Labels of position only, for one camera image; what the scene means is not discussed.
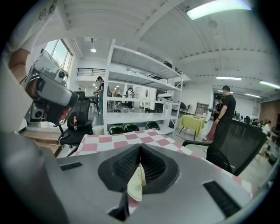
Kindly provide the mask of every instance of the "desk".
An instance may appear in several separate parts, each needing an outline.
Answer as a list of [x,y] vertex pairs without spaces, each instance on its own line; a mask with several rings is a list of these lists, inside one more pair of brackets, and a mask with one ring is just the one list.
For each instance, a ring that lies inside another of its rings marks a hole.
[[[164,135],[156,129],[148,129],[145,131],[134,131],[123,134],[116,135],[85,135],[80,143],[78,150],[73,154],[73,156],[92,154],[92,153],[102,153],[103,151],[113,150],[118,147],[126,146],[129,144],[145,143],[155,146],[164,147],[178,153],[187,154],[194,156],[196,158],[202,159],[205,162],[213,165],[218,171],[224,173],[229,178],[236,181],[239,185],[243,186],[252,198],[252,185],[239,177],[232,175],[231,173],[221,169],[220,167],[210,163],[201,156],[193,153],[188,148],[182,146],[181,144],[175,142],[173,139]],[[139,203],[129,199],[129,210],[133,211]]]
[[91,99],[92,102],[95,101],[95,105],[96,105],[96,109],[97,109],[97,114],[98,114],[98,116],[99,116],[99,105],[98,105],[99,96],[87,96],[86,99]]
[[195,140],[196,138],[196,134],[200,134],[200,130],[204,128],[204,123],[205,123],[205,118],[195,118],[193,117],[193,115],[183,115],[180,119],[180,125],[183,126],[181,131],[183,130],[183,128],[185,127],[185,129],[191,129],[194,131],[194,138],[193,140]]

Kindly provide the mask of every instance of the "small table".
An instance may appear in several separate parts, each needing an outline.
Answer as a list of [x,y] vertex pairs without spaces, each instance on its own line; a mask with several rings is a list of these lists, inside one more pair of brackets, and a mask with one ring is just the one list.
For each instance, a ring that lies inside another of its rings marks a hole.
[[200,130],[204,128],[204,123],[205,123],[205,118],[195,118],[191,114],[183,115],[180,119],[180,125],[183,126],[181,131],[183,130],[183,128],[185,128],[186,130],[187,128],[193,130],[194,131],[193,140],[195,140],[196,134],[199,135]]
[[98,105],[99,96],[87,96],[86,99],[90,99],[90,100],[92,100],[92,102],[95,101],[95,103],[96,103],[96,109],[97,109],[97,114],[98,114],[98,116],[99,116],[99,105]]

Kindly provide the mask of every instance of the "ceiling pipe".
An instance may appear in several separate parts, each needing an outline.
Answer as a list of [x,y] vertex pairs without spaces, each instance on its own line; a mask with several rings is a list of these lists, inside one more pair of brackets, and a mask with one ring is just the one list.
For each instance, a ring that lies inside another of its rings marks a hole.
[[79,45],[77,44],[76,39],[71,37],[70,40],[73,43],[73,46],[74,46],[76,52],[78,53],[79,57],[83,60],[84,56],[83,56],[83,54],[81,52],[81,49],[79,48]]

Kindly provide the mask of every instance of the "pink checkered tablecloth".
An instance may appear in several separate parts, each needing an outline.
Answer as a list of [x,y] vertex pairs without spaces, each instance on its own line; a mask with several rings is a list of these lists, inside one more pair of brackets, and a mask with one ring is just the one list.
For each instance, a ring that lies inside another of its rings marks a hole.
[[[205,162],[213,165],[217,170],[221,171],[234,181],[236,181],[239,185],[243,186],[244,189],[250,194],[252,198],[252,185],[251,183],[242,180],[241,178],[232,175],[231,173],[223,170],[222,168],[214,165],[213,163],[207,161],[201,156],[193,153],[188,148],[182,146],[179,143],[176,143],[172,138],[164,135],[160,131],[156,129],[148,129],[145,131],[134,131],[123,134],[116,135],[85,135],[82,139],[81,144],[78,147],[78,150],[72,156],[92,154],[97,152],[108,151],[111,149],[115,149],[118,147],[126,146],[129,144],[137,144],[137,143],[145,143],[155,146],[164,147],[166,149],[170,149],[179,153],[191,155],[197,158],[204,160]],[[132,212],[138,203],[130,200],[129,209]]]

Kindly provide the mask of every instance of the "robotic arm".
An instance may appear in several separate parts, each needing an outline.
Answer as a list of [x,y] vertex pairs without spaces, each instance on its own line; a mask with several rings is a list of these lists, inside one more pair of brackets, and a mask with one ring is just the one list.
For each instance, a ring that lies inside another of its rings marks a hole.
[[60,116],[65,109],[69,108],[64,122],[78,101],[79,95],[64,87],[63,81],[67,72],[62,70],[57,62],[44,51],[33,63],[24,84],[26,91],[29,85],[37,79],[36,93],[37,98],[25,115],[27,122],[48,121],[55,125],[60,122]]

